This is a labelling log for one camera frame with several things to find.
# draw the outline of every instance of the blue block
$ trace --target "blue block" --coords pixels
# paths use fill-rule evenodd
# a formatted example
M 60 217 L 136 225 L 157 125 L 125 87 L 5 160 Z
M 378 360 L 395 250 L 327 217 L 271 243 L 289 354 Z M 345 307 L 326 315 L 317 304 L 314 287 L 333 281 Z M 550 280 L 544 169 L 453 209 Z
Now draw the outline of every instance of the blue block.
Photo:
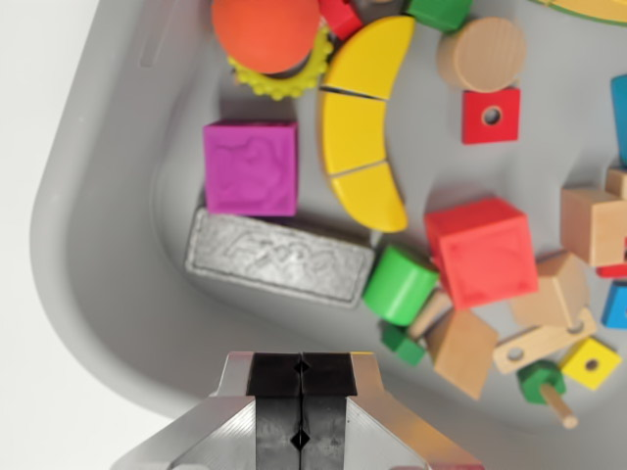
M 607 328 L 627 330 L 627 283 L 612 283 L 601 323 Z
M 627 75 L 618 76 L 611 81 L 611 97 L 614 102 L 620 161 L 623 166 L 627 166 Z

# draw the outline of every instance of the wooden cylinder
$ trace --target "wooden cylinder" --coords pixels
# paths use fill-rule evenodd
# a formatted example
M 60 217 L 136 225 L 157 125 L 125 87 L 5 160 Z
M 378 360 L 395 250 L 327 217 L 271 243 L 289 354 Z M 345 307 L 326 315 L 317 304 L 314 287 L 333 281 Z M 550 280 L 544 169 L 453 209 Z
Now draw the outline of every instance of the wooden cylinder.
M 540 386 L 540 395 L 545 399 L 547 405 L 553 410 L 561 425 L 566 429 L 574 429 L 579 424 L 577 416 L 572 412 L 557 390 L 551 384 Z
M 492 93 L 512 85 L 526 56 L 522 30 L 504 18 L 484 18 L 444 36 L 438 70 L 455 87 Z

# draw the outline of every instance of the green block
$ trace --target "green block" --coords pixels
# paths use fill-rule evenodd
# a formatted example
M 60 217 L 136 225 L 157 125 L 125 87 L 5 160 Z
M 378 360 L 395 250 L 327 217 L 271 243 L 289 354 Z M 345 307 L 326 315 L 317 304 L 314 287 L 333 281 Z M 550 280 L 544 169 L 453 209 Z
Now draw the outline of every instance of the green block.
M 442 32 L 454 32 L 463 25 L 471 5 L 472 0 L 409 0 L 405 13 Z
M 547 404 L 540 394 L 540 386 L 551 384 L 560 395 L 566 393 L 566 384 L 557 365 L 548 360 L 539 360 L 518 371 L 520 390 L 530 403 Z
M 427 261 L 388 246 L 363 291 L 363 301 L 388 323 L 408 326 L 439 278 L 438 271 Z
M 390 323 L 385 326 L 381 341 L 409 365 L 418 365 L 426 353 L 425 348 L 407 337 L 403 328 Z

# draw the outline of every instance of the yellow curved block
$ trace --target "yellow curved block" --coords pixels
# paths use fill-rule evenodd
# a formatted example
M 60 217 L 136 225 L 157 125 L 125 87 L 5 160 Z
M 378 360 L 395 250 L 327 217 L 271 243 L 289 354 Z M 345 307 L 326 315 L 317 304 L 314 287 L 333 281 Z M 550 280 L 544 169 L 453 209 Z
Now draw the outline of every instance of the yellow curved block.
M 385 160 L 386 103 L 320 94 L 322 152 L 329 175 Z
M 407 228 L 408 216 L 388 164 L 336 176 L 331 186 L 344 209 L 361 225 L 381 232 Z
M 627 0 L 537 0 L 574 15 L 602 22 L 627 24 Z
M 387 17 L 362 28 L 337 53 L 323 85 L 389 99 L 415 30 L 413 17 Z

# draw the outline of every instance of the white table surface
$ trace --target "white table surface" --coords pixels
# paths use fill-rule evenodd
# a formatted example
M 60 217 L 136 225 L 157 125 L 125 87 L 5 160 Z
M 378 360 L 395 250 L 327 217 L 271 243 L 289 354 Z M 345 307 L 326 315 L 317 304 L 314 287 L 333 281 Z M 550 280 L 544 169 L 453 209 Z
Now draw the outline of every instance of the white table surface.
M 98 0 L 0 0 L 0 468 L 104 470 L 169 421 L 65 349 L 35 292 L 32 206 Z

